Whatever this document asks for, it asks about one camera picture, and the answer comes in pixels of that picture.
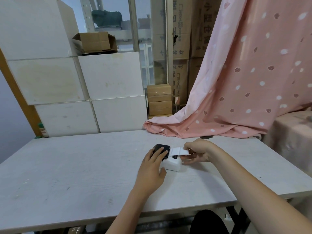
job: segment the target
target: black pants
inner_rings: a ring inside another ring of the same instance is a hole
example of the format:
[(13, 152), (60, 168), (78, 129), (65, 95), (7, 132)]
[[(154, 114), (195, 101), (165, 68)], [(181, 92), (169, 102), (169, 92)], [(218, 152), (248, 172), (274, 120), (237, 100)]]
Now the black pants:
[(190, 234), (229, 234), (222, 219), (211, 210), (199, 211), (191, 224)]

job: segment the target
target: white table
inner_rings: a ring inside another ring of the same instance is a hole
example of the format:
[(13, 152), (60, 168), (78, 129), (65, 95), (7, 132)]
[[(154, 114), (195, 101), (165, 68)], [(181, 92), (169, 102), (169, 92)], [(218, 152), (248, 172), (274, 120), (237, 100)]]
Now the white table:
[[(116, 216), (140, 163), (155, 144), (179, 139), (145, 130), (34, 139), (0, 164), (0, 232), (69, 227)], [(210, 139), (285, 198), (312, 194), (312, 178), (256, 138)], [(167, 171), (143, 214), (234, 205), (237, 199), (211, 163)]]

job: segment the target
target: pink curtain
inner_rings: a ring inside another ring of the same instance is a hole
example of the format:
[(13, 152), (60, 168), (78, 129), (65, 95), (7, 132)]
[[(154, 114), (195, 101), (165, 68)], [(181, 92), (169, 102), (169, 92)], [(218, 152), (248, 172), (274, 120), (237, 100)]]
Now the pink curtain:
[(312, 0), (222, 0), (187, 105), (144, 128), (247, 138), (311, 102)]

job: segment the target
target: leaf print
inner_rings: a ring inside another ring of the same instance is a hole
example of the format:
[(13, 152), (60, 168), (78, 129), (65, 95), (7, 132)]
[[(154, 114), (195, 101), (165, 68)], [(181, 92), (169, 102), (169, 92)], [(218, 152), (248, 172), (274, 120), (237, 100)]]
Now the leaf print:
[(229, 3), (229, 2), (226, 2), (226, 3), (224, 3), (223, 8), (226, 9), (226, 8), (228, 8), (229, 6), (230, 6), (230, 3)]

